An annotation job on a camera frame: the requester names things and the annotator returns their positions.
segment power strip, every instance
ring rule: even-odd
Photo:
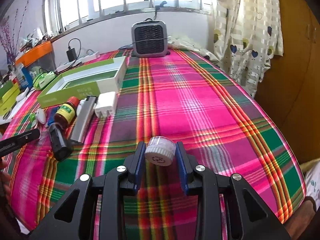
[[[83,56],[79,59],[77,59],[77,61],[73,64],[74,66],[76,66],[77,64],[79,64],[80,62],[82,63],[85,63],[85,62],[88,62],[90,60],[94,60],[94,59],[97,59],[100,57],[100,52],[95,52],[93,54],[89,54],[87,56]],[[61,72],[61,71],[64,71],[65,69],[67,69],[69,66],[71,66],[71,64],[73,63],[72,62],[67,62],[67,63],[64,63],[63,65],[60,65],[59,67],[57,67],[57,72]]]

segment orange tray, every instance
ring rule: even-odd
[[[29,66],[42,56],[48,54],[52,51],[52,45],[50,41],[46,41],[33,49],[29,50],[23,54],[20,58],[16,60],[16,64],[22,63],[24,66]]]

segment red cap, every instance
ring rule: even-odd
[[[72,103],[75,107],[78,107],[80,100],[76,97],[71,97],[68,99],[68,102]]]

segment floral curtain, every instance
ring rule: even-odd
[[[279,0],[212,0],[215,64],[254,97],[273,55],[283,55]]]

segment brown bottle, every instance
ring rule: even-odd
[[[76,116],[76,110],[79,102],[80,100],[76,97],[69,98],[66,103],[60,106],[54,115],[54,121],[59,123],[63,129],[67,128]]]

